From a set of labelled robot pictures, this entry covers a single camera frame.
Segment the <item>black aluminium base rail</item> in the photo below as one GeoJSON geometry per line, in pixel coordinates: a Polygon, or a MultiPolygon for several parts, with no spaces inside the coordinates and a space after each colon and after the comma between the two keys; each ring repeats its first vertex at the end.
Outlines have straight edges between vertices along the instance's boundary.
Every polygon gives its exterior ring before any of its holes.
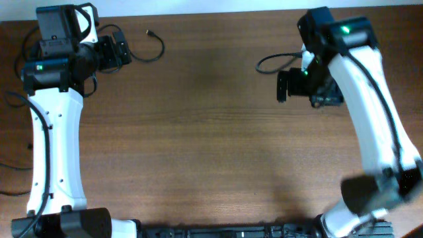
{"type": "Polygon", "coordinates": [[[142,225],[141,238],[316,238],[324,235],[312,224],[262,223],[235,227],[159,227],[142,225]]]}

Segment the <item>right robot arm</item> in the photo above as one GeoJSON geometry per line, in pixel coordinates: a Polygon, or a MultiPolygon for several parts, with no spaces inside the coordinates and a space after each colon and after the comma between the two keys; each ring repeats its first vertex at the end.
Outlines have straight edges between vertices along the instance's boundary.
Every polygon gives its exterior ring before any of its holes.
{"type": "Polygon", "coordinates": [[[335,20],[319,7],[309,9],[297,27],[302,65],[278,73],[277,100],[307,97],[314,108],[345,104],[364,170],[342,181],[341,199],[314,219],[311,235],[372,234],[380,218],[421,193],[422,158],[395,108],[369,20],[335,20]]]}

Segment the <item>black cable double coil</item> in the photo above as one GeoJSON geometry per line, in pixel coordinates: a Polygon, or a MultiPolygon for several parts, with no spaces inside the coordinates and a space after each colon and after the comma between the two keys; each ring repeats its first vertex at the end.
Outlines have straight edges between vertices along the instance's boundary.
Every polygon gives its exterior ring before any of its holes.
{"type": "Polygon", "coordinates": [[[14,64],[13,64],[13,70],[15,73],[15,76],[17,79],[20,79],[20,74],[18,71],[18,66],[19,66],[19,61],[20,59],[23,59],[24,61],[27,60],[27,56],[26,56],[26,44],[27,42],[30,40],[30,37],[35,34],[40,28],[38,26],[34,27],[33,29],[30,30],[29,33],[26,34],[26,36],[24,37],[24,40],[22,41],[21,44],[21,49],[19,54],[16,56],[15,60],[14,60],[14,64]]]}

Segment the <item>black cable long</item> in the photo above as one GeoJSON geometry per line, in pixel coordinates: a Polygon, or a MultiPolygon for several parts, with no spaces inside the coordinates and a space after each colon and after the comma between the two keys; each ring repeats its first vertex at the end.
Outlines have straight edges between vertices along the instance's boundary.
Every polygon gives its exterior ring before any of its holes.
{"type": "MultiPolygon", "coordinates": [[[[27,145],[27,149],[32,151],[33,150],[33,144],[29,143],[27,145]]],[[[16,167],[16,166],[7,165],[7,164],[4,164],[4,163],[1,163],[1,166],[4,167],[4,168],[7,168],[7,169],[15,170],[15,171],[30,171],[30,170],[33,169],[33,167],[16,167]]],[[[20,191],[20,192],[10,192],[10,191],[5,191],[5,190],[1,191],[1,195],[9,196],[9,197],[26,196],[26,195],[29,195],[29,194],[30,194],[29,190],[28,191],[20,191]]]]}

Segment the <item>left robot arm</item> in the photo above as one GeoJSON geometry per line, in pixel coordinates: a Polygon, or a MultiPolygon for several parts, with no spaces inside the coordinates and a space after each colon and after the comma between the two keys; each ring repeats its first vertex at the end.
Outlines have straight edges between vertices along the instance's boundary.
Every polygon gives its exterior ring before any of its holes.
{"type": "Polygon", "coordinates": [[[41,39],[21,50],[21,101],[30,108],[33,174],[26,216],[11,222],[13,237],[141,237],[136,219],[114,219],[88,208],[79,161],[79,125],[85,81],[116,67],[120,55],[98,37],[90,3],[36,10],[41,39]]]}

